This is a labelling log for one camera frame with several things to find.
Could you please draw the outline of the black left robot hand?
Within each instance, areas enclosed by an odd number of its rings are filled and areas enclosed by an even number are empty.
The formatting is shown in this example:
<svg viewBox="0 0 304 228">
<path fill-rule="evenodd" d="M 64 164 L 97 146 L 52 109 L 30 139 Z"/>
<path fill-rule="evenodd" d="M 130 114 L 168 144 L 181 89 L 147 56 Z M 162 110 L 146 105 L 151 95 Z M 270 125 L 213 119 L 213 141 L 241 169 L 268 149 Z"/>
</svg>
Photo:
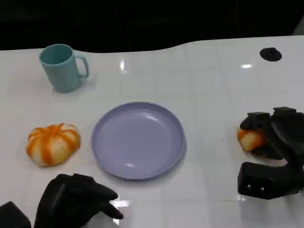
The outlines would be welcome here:
<svg viewBox="0 0 304 228">
<path fill-rule="evenodd" d="M 47 185 L 36 212 L 35 228 L 81 228 L 99 212 L 113 219 L 124 215 L 110 201 L 118 194 L 92 177 L 59 174 Z"/>
</svg>

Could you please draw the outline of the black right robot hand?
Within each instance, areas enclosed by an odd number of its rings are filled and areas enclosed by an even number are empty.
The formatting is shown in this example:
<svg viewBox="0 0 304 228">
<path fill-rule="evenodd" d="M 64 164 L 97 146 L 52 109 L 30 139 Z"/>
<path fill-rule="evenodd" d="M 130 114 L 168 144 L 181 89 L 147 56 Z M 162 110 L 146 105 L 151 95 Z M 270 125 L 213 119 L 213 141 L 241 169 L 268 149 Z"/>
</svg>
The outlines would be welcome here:
<svg viewBox="0 0 304 228">
<path fill-rule="evenodd" d="M 304 114 L 282 106 L 273 113 L 252 112 L 241 122 L 240 129 L 263 134 L 275 153 L 300 172 L 304 171 Z"/>
</svg>

